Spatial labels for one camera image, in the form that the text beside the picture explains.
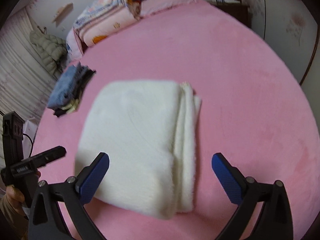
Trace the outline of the person's left hand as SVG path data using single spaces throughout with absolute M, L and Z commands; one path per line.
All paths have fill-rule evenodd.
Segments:
M 28 239 L 28 217 L 23 210 L 25 197 L 13 185 L 6 188 L 5 195 L 1 198 L 1 222 L 19 239 Z

